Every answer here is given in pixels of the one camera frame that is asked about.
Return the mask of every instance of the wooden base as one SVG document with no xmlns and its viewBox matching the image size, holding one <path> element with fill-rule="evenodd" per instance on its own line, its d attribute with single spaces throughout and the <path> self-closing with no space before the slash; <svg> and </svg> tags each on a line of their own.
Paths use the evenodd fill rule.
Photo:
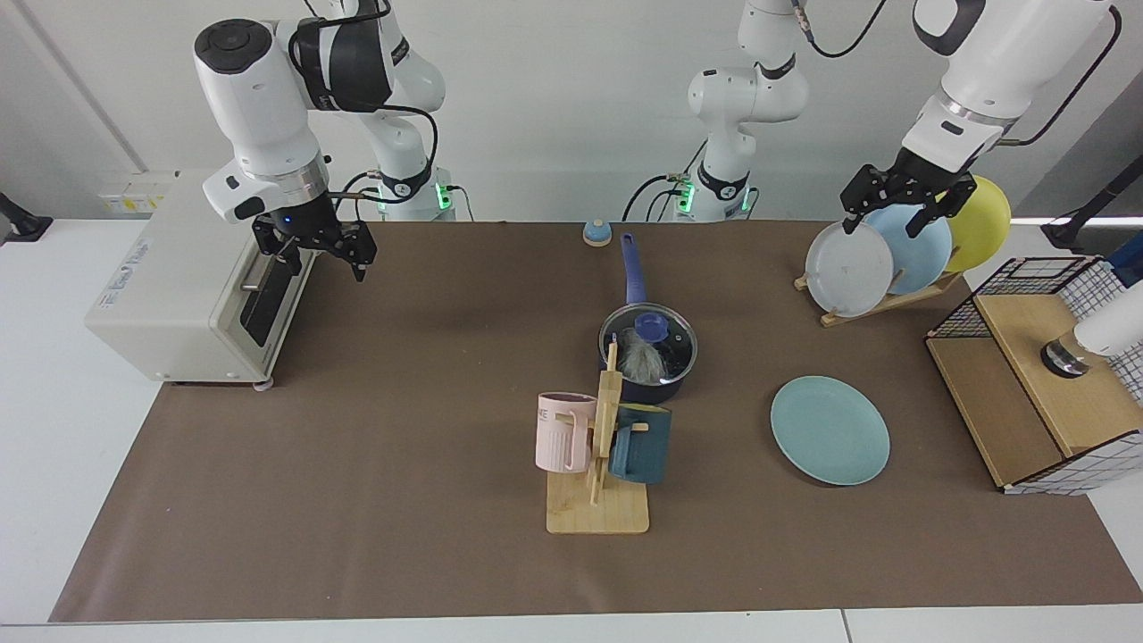
<svg viewBox="0 0 1143 643">
<path fill-rule="evenodd" d="M 873 310 L 870 310 L 865 314 L 858 314 L 856 316 L 839 316 L 838 314 L 834 313 L 834 311 L 826 312 L 825 314 L 822 315 L 821 319 L 822 327 L 831 329 L 833 327 L 839 327 L 841 324 L 845 324 L 847 323 L 847 321 L 853 321 L 855 319 L 863 319 L 865 316 L 872 316 L 873 314 L 877 314 L 879 312 L 885 312 L 886 310 L 893 310 L 894 307 L 901 307 L 903 305 L 909 305 L 911 303 L 917 303 L 919 300 L 925 300 L 927 298 L 942 295 L 945 292 L 945 290 L 948 290 L 952 286 L 952 283 L 957 280 L 958 276 L 960 276 L 960 274 L 961 274 L 960 272 L 945 272 L 944 274 L 941 275 L 940 279 L 934 281 L 932 286 L 928 286 L 927 288 L 921 288 L 916 292 L 909 292 L 908 295 L 885 295 L 885 298 L 881 299 L 881 303 L 877 304 L 877 306 L 873 307 Z M 901 273 L 898 273 L 894 278 L 894 281 L 896 281 L 896 279 L 900 276 Z M 801 276 L 794 279 L 793 287 L 799 290 L 807 289 L 809 286 L 806 282 L 806 275 L 802 274 Z"/>
<path fill-rule="evenodd" d="M 547 474 L 549 533 L 645 533 L 650 528 L 647 485 L 604 473 L 599 503 L 591 503 L 592 472 Z"/>
</svg>

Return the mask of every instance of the green indicator light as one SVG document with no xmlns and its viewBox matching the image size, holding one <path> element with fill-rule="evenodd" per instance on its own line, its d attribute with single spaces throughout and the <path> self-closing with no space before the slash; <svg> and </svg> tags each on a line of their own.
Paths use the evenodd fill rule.
<svg viewBox="0 0 1143 643">
<path fill-rule="evenodd" d="M 437 203 L 440 204 L 440 209 L 453 207 L 453 196 L 448 194 L 448 190 L 440 183 L 437 183 Z"/>
<path fill-rule="evenodd" d="M 690 204 L 695 200 L 695 184 L 687 180 L 686 183 L 684 183 L 684 185 L 686 185 L 687 188 L 686 192 L 684 192 L 684 194 L 679 196 L 679 211 L 684 214 L 689 214 Z"/>
</svg>

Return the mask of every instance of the white table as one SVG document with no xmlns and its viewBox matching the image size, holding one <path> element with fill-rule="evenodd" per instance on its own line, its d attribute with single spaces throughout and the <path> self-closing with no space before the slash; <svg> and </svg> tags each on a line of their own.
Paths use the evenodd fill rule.
<svg viewBox="0 0 1143 643">
<path fill-rule="evenodd" d="M 341 621 L 41 625 L 159 385 L 82 325 L 143 222 L 57 220 L 0 248 L 0 641 L 914 641 L 1135 642 L 1143 605 L 818 610 Z M 1033 227 L 1002 256 L 1060 254 Z M 993 267 L 968 274 L 975 284 Z M 1143 480 L 1092 497 L 1143 578 Z"/>
</svg>

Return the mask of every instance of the mug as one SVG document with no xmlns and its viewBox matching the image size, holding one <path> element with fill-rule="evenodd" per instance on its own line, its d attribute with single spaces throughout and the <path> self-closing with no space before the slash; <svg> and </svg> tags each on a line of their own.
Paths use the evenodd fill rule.
<svg viewBox="0 0 1143 643">
<path fill-rule="evenodd" d="M 596 399 L 577 393 L 539 395 L 536 420 L 536 466 L 557 474 L 588 471 L 591 435 L 588 424 L 596 418 Z"/>
<path fill-rule="evenodd" d="M 621 404 L 608 472 L 633 483 L 663 482 L 670 439 L 670 411 L 646 404 Z"/>
</svg>

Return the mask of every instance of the mug rack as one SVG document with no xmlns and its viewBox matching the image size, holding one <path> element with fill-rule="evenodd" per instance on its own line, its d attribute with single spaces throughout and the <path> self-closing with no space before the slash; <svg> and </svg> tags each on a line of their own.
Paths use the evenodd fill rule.
<svg viewBox="0 0 1143 643">
<path fill-rule="evenodd" d="M 592 459 L 582 474 L 547 474 L 547 531 L 550 533 L 645 533 L 650 529 L 647 485 L 620 480 L 608 473 L 612 441 L 620 412 L 623 375 L 616 369 L 618 345 L 607 349 L 607 370 L 599 373 L 599 394 Z M 634 425 L 632 431 L 647 431 Z"/>
</svg>

